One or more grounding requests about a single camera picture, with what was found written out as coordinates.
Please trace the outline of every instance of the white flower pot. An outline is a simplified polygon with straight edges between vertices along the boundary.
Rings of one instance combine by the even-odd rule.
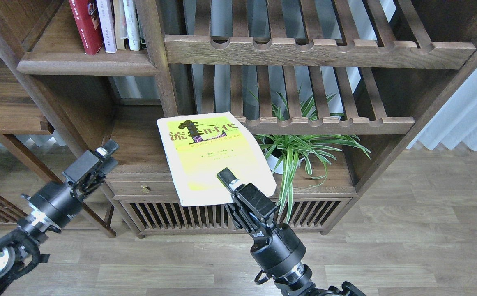
[[[300,163],[302,163],[303,160],[304,158],[299,159],[298,167],[300,167]],[[281,175],[284,171],[284,161],[281,161],[278,167],[276,168],[276,170],[274,170],[274,166],[277,164],[277,161],[278,161],[278,157],[274,157],[273,155],[270,155],[267,159],[267,162],[271,171]]]

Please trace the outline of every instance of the book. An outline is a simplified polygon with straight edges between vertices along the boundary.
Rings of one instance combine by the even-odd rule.
[[[103,43],[106,53],[116,52],[116,38],[114,34],[114,16],[111,0],[96,0],[98,5],[99,24],[103,33]]]
[[[125,50],[127,40],[127,21],[123,0],[112,0],[114,7],[114,30],[116,36],[116,48]]]
[[[86,54],[95,55],[103,45],[96,0],[69,0]]]
[[[129,49],[132,51],[139,51],[140,35],[134,0],[123,0],[123,6],[125,10],[125,21],[127,22],[127,38],[129,41]]]
[[[259,145],[229,112],[176,116],[157,121],[167,163],[182,206],[232,202],[216,174],[226,167],[264,195],[276,183]]]

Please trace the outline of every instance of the yellow book cover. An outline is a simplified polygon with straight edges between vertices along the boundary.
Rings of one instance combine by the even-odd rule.
[[[260,147],[231,113],[176,116],[157,122],[182,206],[232,202],[216,178],[226,167],[242,183],[253,183],[264,195],[273,195],[276,183]]]

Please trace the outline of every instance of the spider plant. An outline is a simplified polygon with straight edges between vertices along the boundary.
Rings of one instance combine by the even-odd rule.
[[[286,98],[280,92],[277,93],[284,103],[285,109],[272,103],[273,116],[278,120],[288,119],[288,103]],[[335,94],[327,96],[329,102]],[[302,116],[310,120],[317,120],[317,110],[315,108],[315,101],[313,95],[308,99],[300,102],[300,109]],[[345,116],[343,113],[332,113],[331,116]],[[304,159],[306,166],[305,170],[308,175],[312,175],[310,157],[314,155],[324,166],[325,174],[323,176],[312,176],[312,179],[323,179],[321,184],[314,185],[314,187],[321,186],[328,175],[328,165],[331,165],[331,160],[336,160],[336,157],[329,151],[342,151],[336,146],[350,146],[358,148],[370,157],[370,150],[358,143],[359,137],[356,135],[257,135],[255,136],[259,141],[260,148],[264,150],[266,159],[278,150],[281,154],[277,161],[275,168],[279,165],[283,166],[282,183],[280,186],[280,194],[277,205],[279,206],[279,214],[283,213],[284,207],[287,204],[287,214],[285,223],[289,223],[291,218],[291,210],[293,209],[293,178],[299,167],[299,159]]]

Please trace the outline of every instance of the cabinet drawer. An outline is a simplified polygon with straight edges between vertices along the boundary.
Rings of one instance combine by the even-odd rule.
[[[173,182],[150,180],[107,180],[114,195],[172,195],[176,196]]]

